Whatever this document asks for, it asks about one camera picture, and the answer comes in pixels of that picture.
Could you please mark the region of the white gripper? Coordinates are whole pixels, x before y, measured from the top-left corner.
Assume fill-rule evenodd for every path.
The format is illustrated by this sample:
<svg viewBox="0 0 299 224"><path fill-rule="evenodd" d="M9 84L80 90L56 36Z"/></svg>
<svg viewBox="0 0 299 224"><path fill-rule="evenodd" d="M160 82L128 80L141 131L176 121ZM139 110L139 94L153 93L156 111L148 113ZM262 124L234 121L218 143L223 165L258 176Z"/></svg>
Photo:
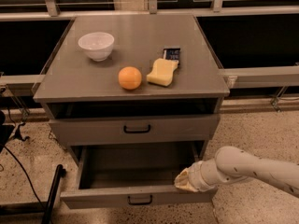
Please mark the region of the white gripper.
<svg viewBox="0 0 299 224"><path fill-rule="evenodd" d="M214 189L213 185L209 185L202 173L203 162L198 161L189 168L185 168L175 178L175 187L190 192L206 192Z"/></svg>

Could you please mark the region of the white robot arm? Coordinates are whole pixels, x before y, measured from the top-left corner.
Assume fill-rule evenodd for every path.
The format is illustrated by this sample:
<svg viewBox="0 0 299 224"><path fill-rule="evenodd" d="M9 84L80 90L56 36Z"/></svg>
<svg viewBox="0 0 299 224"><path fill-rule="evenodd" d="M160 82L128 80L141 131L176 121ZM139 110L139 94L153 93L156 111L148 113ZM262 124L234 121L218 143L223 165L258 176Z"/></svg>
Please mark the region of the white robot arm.
<svg viewBox="0 0 299 224"><path fill-rule="evenodd" d="M299 197L299 165L287 161L259 158L237 147L221 147L208 161L196 161L174 181L177 189L206 192L255 178Z"/></svg>

